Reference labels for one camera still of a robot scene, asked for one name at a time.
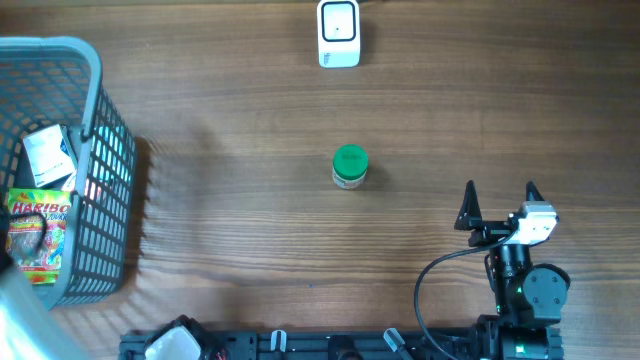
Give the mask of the Haribo gummy worms bag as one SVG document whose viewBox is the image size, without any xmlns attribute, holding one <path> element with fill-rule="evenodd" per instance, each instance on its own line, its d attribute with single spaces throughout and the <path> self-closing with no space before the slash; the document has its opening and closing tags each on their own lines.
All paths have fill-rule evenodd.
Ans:
<svg viewBox="0 0 640 360">
<path fill-rule="evenodd" d="M 62 268 L 70 194 L 11 188 L 7 205 L 8 254 L 32 284 L 54 284 Z"/>
</svg>

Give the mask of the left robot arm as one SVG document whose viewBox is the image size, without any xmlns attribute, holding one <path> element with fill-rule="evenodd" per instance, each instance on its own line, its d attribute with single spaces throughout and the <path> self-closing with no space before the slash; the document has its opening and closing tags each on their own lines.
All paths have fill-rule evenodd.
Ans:
<svg viewBox="0 0 640 360">
<path fill-rule="evenodd" d="M 4 250 L 1 251 L 1 358 L 90 358 L 49 314 Z"/>
</svg>

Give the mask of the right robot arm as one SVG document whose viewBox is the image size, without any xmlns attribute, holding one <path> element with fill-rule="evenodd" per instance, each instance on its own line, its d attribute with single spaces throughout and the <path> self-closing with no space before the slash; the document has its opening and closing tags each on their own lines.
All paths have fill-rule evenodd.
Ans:
<svg viewBox="0 0 640 360">
<path fill-rule="evenodd" d="M 564 357 L 561 310 L 571 279 L 552 264 L 535 265 L 530 249 L 550 239 L 559 216 L 533 182 L 526 184 L 525 201 L 504 221 L 482 218 L 476 188 L 468 181 L 456 230 L 469 231 L 469 246 L 486 251 L 485 271 L 494 293 L 496 312 L 482 315 L 469 333 L 466 359 L 539 359 Z"/>
</svg>

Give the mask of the white blue paper box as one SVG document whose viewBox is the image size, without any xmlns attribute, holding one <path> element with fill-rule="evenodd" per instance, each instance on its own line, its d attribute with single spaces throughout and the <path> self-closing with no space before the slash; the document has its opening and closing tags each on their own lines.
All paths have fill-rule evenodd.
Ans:
<svg viewBox="0 0 640 360">
<path fill-rule="evenodd" d="M 52 125 L 23 139 L 36 188 L 61 180 L 77 169 L 77 159 L 63 125 Z"/>
</svg>

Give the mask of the green lid jar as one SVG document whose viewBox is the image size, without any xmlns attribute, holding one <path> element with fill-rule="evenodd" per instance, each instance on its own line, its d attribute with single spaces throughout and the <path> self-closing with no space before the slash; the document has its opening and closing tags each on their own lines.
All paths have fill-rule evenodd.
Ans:
<svg viewBox="0 0 640 360">
<path fill-rule="evenodd" d="M 365 181 L 369 166 L 367 152 L 357 144 L 340 147 L 334 154 L 332 178 L 342 189 L 355 189 Z"/>
</svg>

